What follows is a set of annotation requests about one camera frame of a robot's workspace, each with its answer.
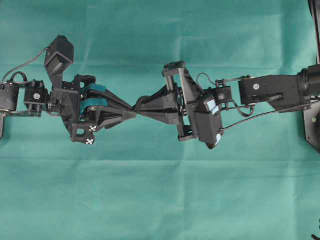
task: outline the teal cloth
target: teal cloth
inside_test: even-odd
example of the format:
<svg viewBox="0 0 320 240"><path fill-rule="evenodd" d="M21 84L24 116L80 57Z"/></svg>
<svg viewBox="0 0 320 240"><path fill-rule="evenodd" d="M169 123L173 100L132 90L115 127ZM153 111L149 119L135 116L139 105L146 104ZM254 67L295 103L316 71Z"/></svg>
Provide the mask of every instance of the teal cloth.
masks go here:
<svg viewBox="0 0 320 240"><path fill-rule="evenodd" d="M174 61L212 80L295 75L316 61L307 0L1 0L0 30L3 75L65 35L75 63L64 80L94 75L131 105L164 86L163 65ZM50 89L43 62L23 71ZM204 76L199 82L211 86ZM23 92L20 99L22 110ZM242 119L237 111L222 117L225 126ZM320 155L304 139L299 112L230 129L212 151L143 116L95 137L94 145L72 143L61 119L46 114L6 119L0 239L320 235Z"/></svg>

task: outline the screw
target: screw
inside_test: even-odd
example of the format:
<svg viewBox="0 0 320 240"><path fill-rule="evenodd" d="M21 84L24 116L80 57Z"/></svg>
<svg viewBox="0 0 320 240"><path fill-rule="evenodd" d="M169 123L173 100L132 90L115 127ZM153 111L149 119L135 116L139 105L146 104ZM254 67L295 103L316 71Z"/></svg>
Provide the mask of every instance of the screw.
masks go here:
<svg viewBox="0 0 320 240"><path fill-rule="evenodd" d="M219 96L218 96L218 99L219 100L224 100L226 97L223 93L220 93Z"/></svg>
<svg viewBox="0 0 320 240"><path fill-rule="evenodd" d="M260 85L258 83L256 83L255 85L253 85L253 89L254 90L259 90L260 88Z"/></svg>
<svg viewBox="0 0 320 240"><path fill-rule="evenodd" d="M39 99L40 99L40 94L39 94L39 93L35 93L35 94L33 95L33 98L34 98L35 100L39 100Z"/></svg>

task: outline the black cable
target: black cable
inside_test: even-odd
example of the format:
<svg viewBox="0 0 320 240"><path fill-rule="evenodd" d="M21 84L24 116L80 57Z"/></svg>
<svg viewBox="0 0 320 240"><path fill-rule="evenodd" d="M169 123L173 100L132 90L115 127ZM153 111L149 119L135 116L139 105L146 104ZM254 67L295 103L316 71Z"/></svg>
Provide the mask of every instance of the black cable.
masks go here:
<svg viewBox="0 0 320 240"><path fill-rule="evenodd" d="M24 72L22 72L22 71L17 71L17 72L15 72L15 73L11 76L10 81L13 82L13 81L15 80L15 77L16 77L17 75L21 75L21 76L23 77L23 83L24 83L24 84L25 84L25 82L28 82L27 75L26 75Z"/></svg>
<svg viewBox="0 0 320 240"><path fill-rule="evenodd" d="M25 63L23 63L23 64L15 67L15 68L11 69L10 71L8 71L8 72L6 73L6 75L4 75L4 77L2 78L2 80L0 81L0 84L2 84L2 83L6 80L6 77L7 77L8 75L10 75L11 73L17 71L18 69L21 69L21 68L29 65L30 63L34 62L35 60L37 60L37 59L38 59L46 50L48 50L48 49L49 49L49 47L46 47L46 48L42 49L42 50L37 54L37 56L35 56L34 58L32 58L32 59L30 59L29 61L27 61L27 62L25 62Z"/></svg>
<svg viewBox="0 0 320 240"><path fill-rule="evenodd" d="M236 123L234 123L234 124L231 124L230 126L221 128L221 130L222 130L222 131L228 130L228 129L236 126L236 125L245 123L245 122L247 122L247 121L250 121L250 120L253 120L253 119L262 117L262 116L266 116L266 115L269 115L269 114L280 113L280 112L286 112L286 111L290 111L290 110L294 110L294 109L302 108L302 107L309 107L310 105L313 105L313 104L316 104L316 103L319 103L319 102L320 102L320 100L314 101L314 102L310 102L310 103L306 103L306 104L301 104L301 105L298 105L298 106L292 106L292 107L284 108L284 109L280 109L280 110L274 110L274 111L269 111L269 112L261 113L261 114L252 116L252 117L250 117L250 118L244 119L244 120L242 120L242 121L238 121L238 122L236 122Z"/></svg>
<svg viewBox="0 0 320 240"><path fill-rule="evenodd" d="M216 85L213 81L211 81L209 75L206 74L205 72L200 72L200 73L198 74L198 76L196 77L196 80L195 80L195 81L196 81L196 83L197 83L198 85L200 85L200 84L199 84L199 77L200 77L201 75L205 75L205 76L208 78L208 81L217 87L217 85Z"/></svg>
<svg viewBox="0 0 320 240"><path fill-rule="evenodd" d="M254 105L251 105L251 106L250 106L250 113L247 114L247 113L241 111L240 107L238 106L238 104L236 103L235 100L232 100L232 103L233 103L234 106L236 107L238 113L239 113L242 117L244 117L244 118L248 118L248 117L252 116L252 115L255 113L255 106L254 106Z"/></svg>

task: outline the green fabric background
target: green fabric background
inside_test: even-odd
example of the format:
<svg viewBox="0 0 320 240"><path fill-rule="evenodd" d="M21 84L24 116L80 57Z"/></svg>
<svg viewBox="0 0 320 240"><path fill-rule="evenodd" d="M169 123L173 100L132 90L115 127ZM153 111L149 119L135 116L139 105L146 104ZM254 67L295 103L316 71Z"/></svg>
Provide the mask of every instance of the green fabric background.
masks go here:
<svg viewBox="0 0 320 240"><path fill-rule="evenodd" d="M65 35L75 64L64 79L95 75L131 105L165 84L163 65L173 61L213 80L295 75L316 61L307 0L1 0L0 32L3 75ZM43 61L24 71L50 89ZM223 114L225 126L240 119ZM0 239L311 239L319 158L301 113L239 125L213 151L142 116L100 131L92 146L72 143L59 118L10 118Z"/></svg>

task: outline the robotic arm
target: robotic arm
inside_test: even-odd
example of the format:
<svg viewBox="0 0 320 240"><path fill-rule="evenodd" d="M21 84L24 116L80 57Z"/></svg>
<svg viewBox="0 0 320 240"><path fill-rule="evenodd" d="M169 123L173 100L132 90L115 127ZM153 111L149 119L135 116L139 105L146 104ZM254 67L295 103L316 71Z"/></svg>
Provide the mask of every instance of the robotic arm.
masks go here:
<svg viewBox="0 0 320 240"><path fill-rule="evenodd" d="M309 6L319 43L317 13L320 1L309 0ZM44 52L44 67L52 83L51 91L45 88L43 81L28 80L25 73L17 71ZM173 62L163 68L165 86L151 96L140 97L132 107L105 86L96 84L94 76L76 75L73 81L64 81L63 72L73 62L74 46L65 36L58 36L35 58L3 77L0 82L0 138L4 134L6 117L41 117L42 112L46 112L62 118L73 142L92 145L95 132L112 128L140 114L175 125L179 141L199 139L213 149L226 130L240 123L267 114L303 111L307 141L320 151L320 65L310 66L293 76L243 76L215 83L207 75L215 87L202 89L198 81L192 79L185 62ZM23 77L22 82L15 81L17 75ZM232 89L228 86L231 81L238 81L240 106L232 98ZM25 89L25 111L17 111L20 89ZM274 111L253 116L256 105L262 102L269 103ZM242 109L250 109L250 112L244 113ZM222 112L230 110L237 110L245 119L223 127Z"/></svg>
<svg viewBox="0 0 320 240"><path fill-rule="evenodd" d="M152 96L141 97L134 110L157 121L176 125L179 141L199 139L209 149L218 145L225 130L248 120L271 113L304 111L317 103L320 93L320 65L303 69L295 76L269 75L240 77L238 81L242 106L232 98L230 80L217 80L215 88L202 89L190 76L183 61L164 66L165 86ZM175 83L178 75L181 87ZM268 102L274 111L253 116L256 104ZM250 109L250 114L241 111ZM247 119L223 127L222 112L237 109ZM188 116L190 125L184 124Z"/></svg>
<svg viewBox="0 0 320 240"><path fill-rule="evenodd" d="M21 71L5 82L10 73L35 61L45 51L44 67L52 83L50 93L43 81L29 81ZM74 46L65 36L58 36L35 58L4 76L0 84L0 138L4 135L6 117L41 117L42 112L46 112L62 118L73 142L92 145L95 142L94 132L136 117L129 104L106 87L96 84L94 76L76 75L71 82L63 81L63 72L73 61ZM22 82L15 81L17 75L23 77ZM20 89L25 89L25 111L17 111Z"/></svg>

